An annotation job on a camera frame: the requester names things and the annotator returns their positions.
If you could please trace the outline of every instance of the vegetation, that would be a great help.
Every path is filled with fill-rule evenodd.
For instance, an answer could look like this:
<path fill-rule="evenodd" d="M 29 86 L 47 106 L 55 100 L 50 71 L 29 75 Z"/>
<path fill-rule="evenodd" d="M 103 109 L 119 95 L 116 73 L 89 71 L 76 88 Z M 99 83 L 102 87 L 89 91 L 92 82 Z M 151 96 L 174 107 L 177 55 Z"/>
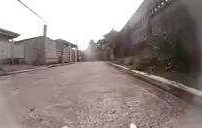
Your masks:
<path fill-rule="evenodd" d="M 148 47 L 144 48 L 148 55 L 144 53 L 146 55 L 120 59 L 118 63 L 140 71 L 189 72 L 189 54 L 174 34 L 151 35 L 146 43 Z"/>

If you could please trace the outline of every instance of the power line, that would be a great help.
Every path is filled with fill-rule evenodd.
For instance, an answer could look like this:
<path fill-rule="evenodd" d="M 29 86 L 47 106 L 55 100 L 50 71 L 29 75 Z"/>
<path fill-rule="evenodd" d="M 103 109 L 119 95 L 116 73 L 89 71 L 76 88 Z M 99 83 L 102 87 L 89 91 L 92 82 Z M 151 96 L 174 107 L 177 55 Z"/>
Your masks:
<path fill-rule="evenodd" d="M 37 15 L 41 20 L 43 20 L 44 22 L 46 22 L 47 24 L 49 24 L 46 20 L 44 20 L 40 15 L 38 15 L 36 12 L 34 12 L 31 8 L 29 8 L 26 4 L 24 4 L 21 0 L 18 0 L 19 3 L 21 3 L 23 6 L 25 6 L 27 9 L 29 9 L 32 13 L 34 13 L 35 15 Z"/>

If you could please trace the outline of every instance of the building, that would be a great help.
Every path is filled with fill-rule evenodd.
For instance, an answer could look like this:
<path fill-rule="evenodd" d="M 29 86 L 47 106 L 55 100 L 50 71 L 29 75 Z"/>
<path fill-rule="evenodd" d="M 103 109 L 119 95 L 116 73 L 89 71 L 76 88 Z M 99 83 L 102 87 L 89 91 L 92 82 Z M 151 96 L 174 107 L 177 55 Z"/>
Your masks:
<path fill-rule="evenodd" d="M 24 58 L 22 46 L 12 43 L 19 34 L 0 28 L 0 64 L 10 64 L 13 60 Z"/>
<path fill-rule="evenodd" d="M 47 27 L 44 26 L 44 35 L 17 41 L 25 49 L 25 62 L 32 65 L 73 62 L 76 45 L 65 40 L 53 40 L 46 36 Z"/>
<path fill-rule="evenodd" d="M 63 63 L 69 63 L 69 62 L 77 62 L 78 61 L 78 53 L 77 53 L 77 45 L 72 44 L 66 40 L 63 39 L 57 39 L 55 40 L 57 42 L 57 53 L 59 54 L 59 57 L 62 57 Z"/>

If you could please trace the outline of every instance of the sidewalk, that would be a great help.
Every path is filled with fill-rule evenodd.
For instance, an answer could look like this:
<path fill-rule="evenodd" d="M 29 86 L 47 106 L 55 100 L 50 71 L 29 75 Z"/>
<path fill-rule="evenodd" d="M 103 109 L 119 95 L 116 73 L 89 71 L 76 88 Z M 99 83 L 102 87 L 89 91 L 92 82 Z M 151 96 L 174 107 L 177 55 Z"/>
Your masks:
<path fill-rule="evenodd" d="M 41 65 L 41 66 L 33 66 L 33 65 L 2 65 L 0 66 L 0 76 L 30 72 L 40 69 L 52 68 L 57 66 L 64 66 L 73 63 L 64 63 L 64 64 L 51 64 L 51 65 Z"/>

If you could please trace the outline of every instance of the street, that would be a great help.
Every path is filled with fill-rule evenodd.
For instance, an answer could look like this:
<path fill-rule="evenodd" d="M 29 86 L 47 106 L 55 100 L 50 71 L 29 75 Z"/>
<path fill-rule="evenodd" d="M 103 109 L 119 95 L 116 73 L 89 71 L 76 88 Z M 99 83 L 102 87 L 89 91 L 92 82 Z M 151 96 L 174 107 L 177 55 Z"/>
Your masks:
<path fill-rule="evenodd" d="M 202 109 L 105 62 L 0 77 L 0 128 L 202 128 Z"/>

